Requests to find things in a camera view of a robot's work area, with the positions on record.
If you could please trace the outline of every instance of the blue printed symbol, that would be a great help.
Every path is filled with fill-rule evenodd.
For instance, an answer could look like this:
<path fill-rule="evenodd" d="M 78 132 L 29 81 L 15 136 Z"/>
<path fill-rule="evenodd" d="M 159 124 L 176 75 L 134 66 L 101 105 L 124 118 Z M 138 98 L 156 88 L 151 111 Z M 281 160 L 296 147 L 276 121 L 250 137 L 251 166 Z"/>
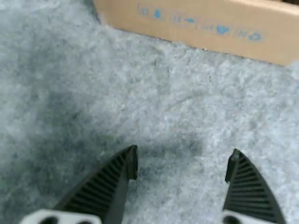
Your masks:
<path fill-rule="evenodd" d="M 261 34 L 259 33 L 254 33 L 252 35 L 249 36 L 249 39 L 251 41 L 260 41 L 262 39 Z"/>
<path fill-rule="evenodd" d="M 142 15 L 148 15 L 149 14 L 149 9 L 148 8 L 142 8 L 141 9 L 141 14 Z"/>
<path fill-rule="evenodd" d="M 173 16 L 172 21 L 173 21 L 173 22 L 181 22 L 181 21 L 182 21 L 181 16 L 179 16 L 179 15 L 175 15 L 175 16 Z"/>
<path fill-rule="evenodd" d="M 229 27 L 226 26 L 217 26 L 217 33 L 218 34 L 225 34 L 229 32 Z"/>
<path fill-rule="evenodd" d="M 239 33 L 238 33 L 238 36 L 239 37 L 246 37 L 247 36 L 247 31 L 240 30 Z"/>
<path fill-rule="evenodd" d="M 185 19 L 188 23 L 195 23 L 194 19 Z"/>
<path fill-rule="evenodd" d="M 160 19 L 160 18 L 161 18 L 161 11 L 158 10 L 158 9 L 156 9 L 156 10 L 155 10 L 154 17 L 157 18 L 157 19 Z"/>

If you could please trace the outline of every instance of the white plastic part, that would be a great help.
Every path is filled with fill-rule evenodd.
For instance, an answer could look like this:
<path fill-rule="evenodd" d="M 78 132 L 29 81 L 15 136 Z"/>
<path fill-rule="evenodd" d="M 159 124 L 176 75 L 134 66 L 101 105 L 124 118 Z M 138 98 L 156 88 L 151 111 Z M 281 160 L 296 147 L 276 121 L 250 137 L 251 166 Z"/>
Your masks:
<path fill-rule="evenodd" d="M 246 216 L 237 212 L 233 212 L 233 211 L 228 211 L 228 210 L 224 210 L 221 214 L 221 222 L 220 223 L 224 223 L 223 219 L 227 216 L 230 217 L 235 217 L 236 219 L 239 220 L 239 222 L 241 224 L 274 224 L 273 222 L 268 222 L 268 221 L 264 221 L 261 219 L 257 219 L 257 218 L 253 218 L 250 216 Z"/>
<path fill-rule="evenodd" d="M 83 222 L 88 224 L 102 224 L 100 218 L 94 215 L 46 209 L 40 209 L 25 216 L 20 224 L 42 224 L 43 220 L 49 217 L 56 217 L 58 219 L 57 224 L 80 224 Z"/>

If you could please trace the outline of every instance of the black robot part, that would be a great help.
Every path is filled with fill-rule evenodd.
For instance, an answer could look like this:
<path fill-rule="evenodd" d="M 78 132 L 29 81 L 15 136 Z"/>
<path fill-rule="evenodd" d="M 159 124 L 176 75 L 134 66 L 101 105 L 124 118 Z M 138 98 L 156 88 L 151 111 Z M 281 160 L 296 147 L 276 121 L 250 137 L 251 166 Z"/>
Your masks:
<path fill-rule="evenodd" d="M 223 210 L 285 224 L 285 219 L 266 181 L 238 149 L 228 160 L 225 181 L 230 183 Z"/>
<path fill-rule="evenodd" d="M 120 224 L 128 182 L 137 179 L 137 153 L 137 146 L 132 145 L 115 154 L 71 190 L 54 209 L 96 215 L 103 224 Z"/>

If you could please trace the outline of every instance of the printed icon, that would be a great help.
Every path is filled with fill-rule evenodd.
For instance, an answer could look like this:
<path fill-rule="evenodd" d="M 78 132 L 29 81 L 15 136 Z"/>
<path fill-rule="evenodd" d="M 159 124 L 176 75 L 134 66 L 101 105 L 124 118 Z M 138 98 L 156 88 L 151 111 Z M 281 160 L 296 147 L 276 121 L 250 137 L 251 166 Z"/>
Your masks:
<path fill-rule="evenodd" d="M 185 19 L 185 21 L 187 21 L 188 23 L 195 23 L 194 19 Z"/>
<path fill-rule="evenodd" d="M 204 19 L 202 21 L 200 29 L 202 29 L 205 32 L 214 32 L 215 31 L 215 21 L 210 20 L 210 19 Z"/>
<path fill-rule="evenodd" d="M 165 11 L 148 4 L 138 3 L 137 10 L 140 15 L 152 20 L 164 21 L 166 18 Z"/>
<path fill-rule="evenodd" d="M 238 37 L 247 37 L 248 36 L 248 31 L 246 31 L 246 30 L 239 30 L 238 32 L 237 32 L 237 36 Z"/>
<path fill-rule="evenodd" d="M 218 34 L 222 35 L 222 34 L 228 33 L 230 28 L 227 26 L 223 26 L 223 25 L 217 25 L 216 30 L 217 30 Z"/>
<path fill-rule="evenodd" d="M 251 41 L 260 41 L 262 39 L 260 33 L 253 33 L 249 36 L 249 40 Z"/>
<path fill-rule="evenodd" d="M 172 12 L 171 13 L 171 22 L 176 26 L 181 26 L 190 29 L 196 29 L 199 19 L 196 17 L 191 17 L 190 15 Z"/>
<path fill-rule="evenodd" d="M 161 11 L 159 9 L 155 10 L 154 17 L 157 18 L 157 19 L 161 18 Z"/>

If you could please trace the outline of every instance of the carpet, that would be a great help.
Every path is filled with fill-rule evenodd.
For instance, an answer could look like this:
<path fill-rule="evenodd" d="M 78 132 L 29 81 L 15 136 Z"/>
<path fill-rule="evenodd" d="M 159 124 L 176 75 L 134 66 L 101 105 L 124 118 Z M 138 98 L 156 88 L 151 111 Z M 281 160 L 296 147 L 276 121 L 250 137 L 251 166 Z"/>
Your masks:
<path fill-rule="evenodd" d="M 0 1 L 0 223 L 136 144 L 124 224 L 211 224 L 236 147 L 299 222 L 299 72 L 101 26 L 89 0 Z"/>

